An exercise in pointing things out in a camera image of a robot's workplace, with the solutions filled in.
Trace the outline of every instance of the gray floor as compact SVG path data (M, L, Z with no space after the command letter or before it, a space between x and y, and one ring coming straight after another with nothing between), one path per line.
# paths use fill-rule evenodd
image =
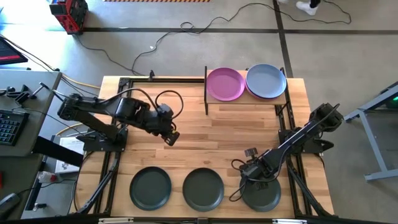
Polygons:
M57 27L43 0L11 0L5 2L0 14L1 33L34 53L68 76L93 85L100 85L104 75L130 75L129 71L107 61L101 52L84 49L76 37L63 32L47 32L44 27ZM271 0L212 0L210 3L109 3L89 0L87 27L179 27L190 21L204 27L216 16L232 16L249 2L272 5ZM397 30L397 7L394 0L335 0L352 15L353 23L321 24L294 22L282 16L285 29ZM26 3L37 10L21 9ZM297 19L309 19L294 8L295 1L280 8ZM323 2L317 19L347 20L335 6ZM243 9L230 23L218 21L212 27L276 29L274 11L261 6ZM141 52L150 50L163 33L153 32L87 32L81 41L106 49L109 55L125 66L131 66ZM303 35L287 34L287 48L294 77L305 79L312 109L322 102L340 103L340 112L347 114L372 99L380 90L398 80L398 35ZM284 66L278 34L174 34L166 37L156 53L141 57L135 66L138 72L154 70L157 75L202 75L204 66L245 69L257 63ZM28 63L25 67L42 70ZM72 89L61 84L60 91ZM56 115L60 103L53 102L50 114ZM48 118L41 135L49 138L64 127ZM345 218L396 223L398 220L398 178L366 183L363 174L379 168L369 141L359 121L343 124L336 132L325 134L335 148L325 153L326 175L333 207ZM62 215L70 202L68 184L51 186L40 192L38 202L49 208L27 212L24 217ZM49 197L49 192L58 197Z

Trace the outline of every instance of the light blue plate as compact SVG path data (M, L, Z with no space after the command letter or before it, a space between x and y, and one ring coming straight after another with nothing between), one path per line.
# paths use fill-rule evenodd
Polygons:
M251 67L246 75L246 85L261 98L275 98L286 89L286 78L276 67L259 64Z

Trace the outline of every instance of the gray metal bar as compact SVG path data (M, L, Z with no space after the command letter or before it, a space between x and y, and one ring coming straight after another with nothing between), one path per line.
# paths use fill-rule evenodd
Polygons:
M385 93L377 96L375 99L365 103L364 105L360 106L359 108L362 110L370 110L381 106L386 100L392 98L396 93L398 93L398 85L392 87L390 90L386 91ZM354 110L350 114L344 117L346 122L350 122L352 119L357 118L359 116L359 112L361 110Z
M368 123L368 120L366 119L366 114L361 110L358 110L358 114L359 117L361 118L362 125L365 128L366 134L368 135L369 142L371 143L374 155L376 156L377 163L379 163L381 171L387 171L387 167L386 164L384 163L383 157L381 156L379 146L377 145L372 129Z
M398 177L398 169L387 170L387 171L365 175L366 181L384 179L389 177Z

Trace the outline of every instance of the shoe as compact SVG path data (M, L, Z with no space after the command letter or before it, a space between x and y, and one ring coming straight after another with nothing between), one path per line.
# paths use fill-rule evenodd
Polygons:
M289 0L277 0L278 4L282 3L282 4L287 4L289 3Z
M304 12L306 12L310 16L314 16L317 13L317 10L318 10L318 6L315 7L315 8L311 8L309 2L302 2L302 1L298 1L296 3L296 7L298 9L300 9L300 10L303 10Z

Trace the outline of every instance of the wooden tabletop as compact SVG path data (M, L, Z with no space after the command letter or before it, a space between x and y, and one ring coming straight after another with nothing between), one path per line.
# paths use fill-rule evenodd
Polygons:
M212 70L207 70L207 75L209 75L211 72ZM241 74L243 78L246 79L248 71L238 70L237 72L239 72L239 74ZM288 85L290 84L290 79L291 78L287 78ZM238 99L232 101L217 100L216 98L212 97L208 92L206 92L206 97L208 104L284 105L286 103L286 97L284 92L280 96L273 99L260 99L252 96L246 88Z
M116 94L120 77L104 77L100 98ZM284 165L278 178L282 187L282 198L270 212L255 212L242 200L230 202L228 197L239 186L239 172L231 168L232 159L245 160L244 150L257 147L259 153L278 146L279 120L271 105L209 105L205 115L202 83L135 83L152 98L163 90L175 90L184 99L184 110L175 119L180 138L173 147L167 146L160 137L155 137L136 128L129 128L126 151L122 153L119 166L112 216L124 217L209 217L209 218L275 218L294 217L287 169ZM289 80L290 98L297 126L303 126L310 114L304 80ZM147 101L142 93L133 97ZM180 109L179 99L165 94L159 101L167 103L175 113ZM106 123L111 117L97 115ZM98 185L103 152L95 152L84 163L77 183L76 202L82 206ZM317 200L330 213L330 200L325 171L319 158L303 155L307 185ZM143 211L131 202L129 186L134 175L147 166L164 169L172 181L169 201L155 211ZM208 167L216 171L224 182L224 199L210 212L197 212L190 208L182 195L182 184L193 169ZM106 204L108 187L104 191L101 210ZM304 211L302 194L298 191L300 207Z

